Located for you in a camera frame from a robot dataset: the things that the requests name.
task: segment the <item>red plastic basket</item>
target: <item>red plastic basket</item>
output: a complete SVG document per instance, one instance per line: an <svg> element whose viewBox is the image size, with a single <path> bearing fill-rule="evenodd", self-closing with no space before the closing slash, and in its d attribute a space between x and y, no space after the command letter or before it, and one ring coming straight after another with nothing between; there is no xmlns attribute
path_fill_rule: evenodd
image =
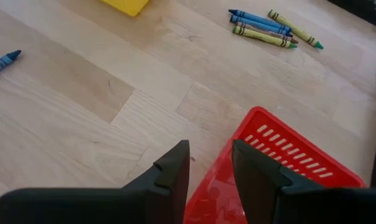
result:
<svg viewBox="0 0 376 224"><path fill-rule="evenodd" d="M233 177L232 140L241 139L325 187L365 187L349 169L262 107L254 107L186 205L185 224L247 223Z"/></svg>

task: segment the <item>dark blue crayon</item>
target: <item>dark blue crayon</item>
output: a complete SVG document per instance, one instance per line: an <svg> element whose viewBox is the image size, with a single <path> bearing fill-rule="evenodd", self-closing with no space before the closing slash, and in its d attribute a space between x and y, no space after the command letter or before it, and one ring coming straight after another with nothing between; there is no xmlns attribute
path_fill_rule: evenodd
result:
<svg viewBox="0 0 376 224"><path fill-rule="evenodd" d="M275 27L275 28L278 28L278 29L286 30L287 32L292 31L292 29L290 27L284 26L284 25L280 24L279 22L269 21L268 19L261 18L260 16L253 15L253 14L250 14L248 12L243 12L243 11L238 10L238 9L229 9L228 12L231 12L233 15L238 16L238 17L242 17L244 19L249 19L251 21L259 22L259 23L264 24L264 25L268 25L268 26L272 26L272 27Z"/></svg>
<svg viewBox="0 0 376 224"><path fill-rule="evenodd" d="M0 58L0 71L3 70L8 65L12 64L16 57L21 53L20 50L17 50L13 53L6 54Z"/></svg>
<svg viewBox="0 0 376 224"><path fill-rule="evenodd" d="M289 32L287 32L286 30L278 29L278 28L275 28L275 27L272 27L272 26L268 26L268 25L259 23L259 22L251 21L249 19L238 17L238 16L233 15L233 14L231 15L230 21L231 22L243 22L243 23L252 25L252 26L254 26L254 27L258 28L258 29L269 30L269 31L272 31L272 32L277 33L277 34L283 34L283 35L289 34Z"/></svg>

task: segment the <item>yellow block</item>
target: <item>yellow block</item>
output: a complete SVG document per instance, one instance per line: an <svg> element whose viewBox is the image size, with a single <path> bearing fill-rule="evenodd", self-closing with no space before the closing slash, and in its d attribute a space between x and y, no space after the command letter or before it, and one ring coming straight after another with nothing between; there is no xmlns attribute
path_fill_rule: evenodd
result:
<svg viewBox="0 0 376 224"><path fill-rule="evenodd" d="M111 6L127 13L129 16L136 16L145 6L148 0L102 0Z"/></svg>

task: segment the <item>wood grain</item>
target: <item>wood grain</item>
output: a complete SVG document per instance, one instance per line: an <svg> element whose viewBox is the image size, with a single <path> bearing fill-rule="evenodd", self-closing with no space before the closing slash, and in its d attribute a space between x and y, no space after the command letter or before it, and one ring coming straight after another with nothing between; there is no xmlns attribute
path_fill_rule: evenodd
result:
<svg viewBox="0 0 376 224"><path fill-rule="evenodd" d="M315 36L294 50L231 33L227 9L274 9ZM0 0L0 194L120 187L181 139L189 195L262 106L369 183L376 27L327 1L158 0L128 17L98 0Z"/></svg>

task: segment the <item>crayon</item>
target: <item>crayon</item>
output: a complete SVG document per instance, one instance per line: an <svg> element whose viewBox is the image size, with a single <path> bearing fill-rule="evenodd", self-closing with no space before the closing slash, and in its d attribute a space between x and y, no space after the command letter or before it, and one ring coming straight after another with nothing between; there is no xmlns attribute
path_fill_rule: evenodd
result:
<svg viewBox="0 0 376 224"><path fill-rule="evenodd" d="M270 27L268 25L264 25L264 24L261 24L259 22L256 22L256 21L251 21L249 19L245 19L245 18L242 18L242 17L238 17L236 15L231 15L231 19L230 19L231 22L242 22L242 23L246 23L246 24L249 24L251 26L254 26L256 27L257 29L261 29L261 30L269 30L269 31L272 31L274 33L277 33L277 34L283 34L283 35L286 35L288 34L289 32L287 32L286 30L283 30L283 29L278 29L278 28L275 28L275 27Z"/></svg>
<svg viewBox="0 0 376 224"><path fill-rule="evenodd" d="M298 27L292 25L292 23L290 23L290 21L285 19L283 16L281 16L276 11L271 10L268 13L268 16L270 16L273 20L280 22L283 25L286 25L286 26L289 26L290 28L292 28L292 32L294 34L296 34L298 37L302 38L304 41L306 41L308 44L312 45L313 47L316 47L318 49L324 48L318 40L316 40L314 37L311 37L305 31L303 31L303 30L299 29Z"/></svg>
<svg viewBox="0 0 376 224"><path fill-rule="evenodd" d="M6 54L0 58L0 71L3 70L8 65L12 64L16 57L21 53L20 50L17 50L13 53Z"/></svg>
<svg viewBox="0 0 376 224"><path fill-rule="evenodd" d="M244 35L245 37L253 37L259 40L262 40L264 42L270 43L270 44L275 44L280 47L285 47L285 48L296 48L298 47L296 44L291 43L289 41L279 39L276 37L272 37L270 35L262 34L253 30L245 29L239 26L234 26L232 32L234 34L239 34L239 35Z"/></svg>
<svg viewBox="0 0 376 224"><path fill-rule="evenodd" d="M242 17L242 18L245 18L245 19L248 19L248 20L251 20L251 21L259 22L261 24L272 26L272 27L275 27L275 28L278 28L278 29L286 30L287 32L290 32L292 30L288 26L282 25L282 24L274 22L274 21L269 21L268 19L261 18L260 16L253 15L253 14L250 14L248 12L243 12L241 10L229 9L228 12L231 12L232 14L234 14L238 17Z"/></svg>
<svg viewBox="0 0 376 224"><path fill-rule="evenodd" d="M259 33L262 33L262 34L266 34L266 35L270 35L272 37L276 37L276 38L279 38L279 39L283 39L283 40L286 40L286 41L289 41L289 42L292 42L294 44L297 44L298 41L293 39L292 37L288 37L288 36L285 36L285 35L282 35L282 34L276 34L274 32L271 32L271 31L267 31L267 30L261 30L261 29L257 29L256 27L253 27L249 24L246 24L246 23L242 23L242 22L237 22L236 23L237 26L239 27L242 27L244 29L249 29L249 30L253 30L253 31L256 31L256 32L259 32Z"/></svg>

